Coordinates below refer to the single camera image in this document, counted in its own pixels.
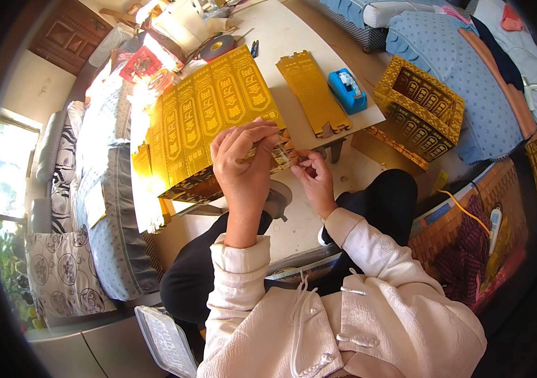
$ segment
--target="plastic container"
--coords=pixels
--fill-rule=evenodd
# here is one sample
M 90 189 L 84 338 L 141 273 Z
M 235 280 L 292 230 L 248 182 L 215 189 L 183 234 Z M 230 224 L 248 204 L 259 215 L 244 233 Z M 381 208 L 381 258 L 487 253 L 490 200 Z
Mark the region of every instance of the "plastic container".
M 210 36 L 197 0 L 179 0 L 170 4 L 152 20 L 153 27 L 178 43 L 185 54 L 195 51 Z

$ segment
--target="red cloth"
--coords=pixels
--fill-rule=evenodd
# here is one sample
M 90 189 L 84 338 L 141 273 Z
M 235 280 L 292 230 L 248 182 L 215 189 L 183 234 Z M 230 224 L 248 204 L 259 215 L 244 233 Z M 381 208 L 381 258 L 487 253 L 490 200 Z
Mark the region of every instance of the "red cloth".
M 504 30 L 509 31 L 519 32 L 522 29 L 527 30 L 521 21 L 521 17 L 519 17 L 517 12 L 515 12 L 514 9 L 512 9 L 512 7 L 508 4 L 504 5 L 504 13 L 501 15 L 499 26 L 501 26 Z
M 466 210 L 491 228 L 491 222 L 481 209 L 476 195 L 470 197 Z M 485 229 L 466 214 L 462 215 L 461 225 L 454 246 L 438 253 L 434 266 L 441 271 L 445 296 L 452 301 L 459 301 L 466 306 L 476 302 L 476 292 L 480 282 L 485 280 L 485 269 L 489 258 L 489 237 Z

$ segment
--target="person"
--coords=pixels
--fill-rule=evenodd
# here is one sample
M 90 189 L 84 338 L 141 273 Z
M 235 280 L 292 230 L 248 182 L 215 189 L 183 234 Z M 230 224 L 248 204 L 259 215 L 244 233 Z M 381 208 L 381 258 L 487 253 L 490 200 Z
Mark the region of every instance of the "person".
M 325 220 L 319 239 L 343 252 L 327 275 L 304 277 L 295 290 L 265 285 L 264 232 L 289 202 L 270 184 L 279 139 L 261 119 L 216 137 L 213 169 L 229 212 L 162 278 L 175 321 L 195 331 L 205 324 L 198 377 L 469 377 L 486 349 L 483 327 L 411 258 L 417 186 L 402 170 L 334 200 L 321 155 L 298 151 L 308 159 L 291 170 Z

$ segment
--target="black pants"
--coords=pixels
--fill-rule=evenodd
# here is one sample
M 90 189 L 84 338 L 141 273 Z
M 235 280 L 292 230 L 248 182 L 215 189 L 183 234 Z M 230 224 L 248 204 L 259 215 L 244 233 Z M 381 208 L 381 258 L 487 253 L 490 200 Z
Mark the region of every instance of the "black pants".
M 365 217 L 367 222 L 382 233 L 391 236 L 400 246 L 406 246 L 416 207 L 417 186 L 408 173 L 399 169 L 382 172 L 365 190 L 342 193 L 336 203 L 341 208 Z M 227 230 L 228 213 L 221 215 L 204 234 L 184 246 L 172 266 L 161 279 L 159 293 L 167 311 L 185 330 L 190 325 L 205 323 L 210 310 L 207 297 L 214 290 L 214 268 L 210 246 Z M 258 235 L 264 235 L 272 218 L 263 212 Z M 332 239 L 324 231 L 323 239 Z M 340 291 L 344 277 L 351 275 L 349 268 L 362 273 L 346 252 L 324 277 L 310 282 L 323 296 Z

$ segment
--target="hand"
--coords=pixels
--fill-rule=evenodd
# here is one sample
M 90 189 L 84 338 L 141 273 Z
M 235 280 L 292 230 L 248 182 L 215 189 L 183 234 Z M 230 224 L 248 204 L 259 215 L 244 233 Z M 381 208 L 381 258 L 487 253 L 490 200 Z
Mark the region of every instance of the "hand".
M 210 145 L 214 174 L 230 212 L 226 246 L 248 248 L 256 244 L 260 216 L 269 194 L 271 152 L 280 140 L 278 132 L 274 121 L 257 118 L 221 132 Z M 247 161 L 258 141 L 253 160 Z
M 334 201 L 334 180 L 332 172 L 318 152 L 308 150 L 296 151 L 309 159 L 292 166 L 292 173 L 304 186 L 309 202 L 324 220 L 338 205 Z

